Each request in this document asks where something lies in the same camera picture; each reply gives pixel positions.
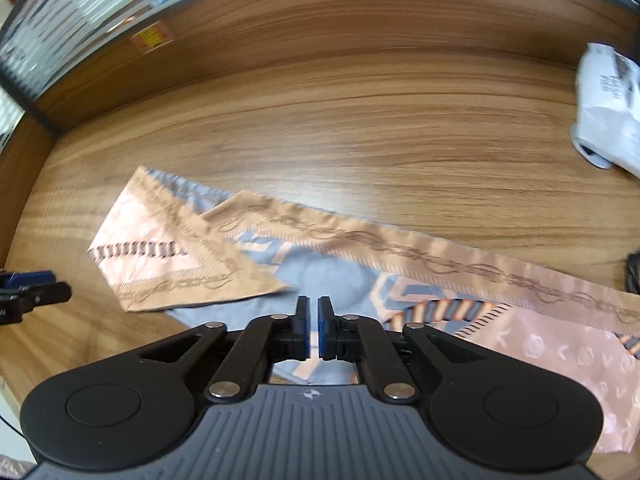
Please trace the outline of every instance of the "black wire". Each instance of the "black wire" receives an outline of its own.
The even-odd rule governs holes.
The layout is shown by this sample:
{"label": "black wire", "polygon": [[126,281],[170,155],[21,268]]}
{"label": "black wire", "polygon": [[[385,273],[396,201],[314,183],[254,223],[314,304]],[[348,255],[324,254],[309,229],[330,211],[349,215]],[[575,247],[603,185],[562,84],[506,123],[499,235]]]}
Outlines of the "black wire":
{"label": "black wire", "polygon": [[22,438],[24,438],[24,435],[23,435],[20,431],[16,430],[12,424],[9,424],[9,422],[4,418],[4,416],[0,415],[0,420],[2,420],[2,421],[3,421],[3,422],[4,422],[4,423],[9,427],[9,428],[11,428],[12,430],[14,430],[14,431],[15,431],[15,433],[17,433],[17,434],[18,434],[18,435],[20,435]]}
{"label": "black wire", "polygon": [[640,294],[640,250],[626,257],[625,290]]}

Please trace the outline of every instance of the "wooden tabletop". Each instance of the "wooden tabletop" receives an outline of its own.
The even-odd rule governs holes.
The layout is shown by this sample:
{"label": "wooden tabletop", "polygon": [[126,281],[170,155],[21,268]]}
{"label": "wooden tabletop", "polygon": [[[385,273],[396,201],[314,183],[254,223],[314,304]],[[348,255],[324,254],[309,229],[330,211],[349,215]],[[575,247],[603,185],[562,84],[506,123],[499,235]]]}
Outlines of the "wooden tabletop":
{"label": "wooden tabletop", "polygon": [[[139,164],[622,288],[640,188],[572,147],[574,78],[505,54],[381,50],[201,82],[76,128],[47,160],[7,263],[52,269],[74,296],[0,328],[0,374],[21,401],[53,374],[182,329],[123,313],[86,254]],[[637,450],[591,464],[607,479],[640,476]]]}

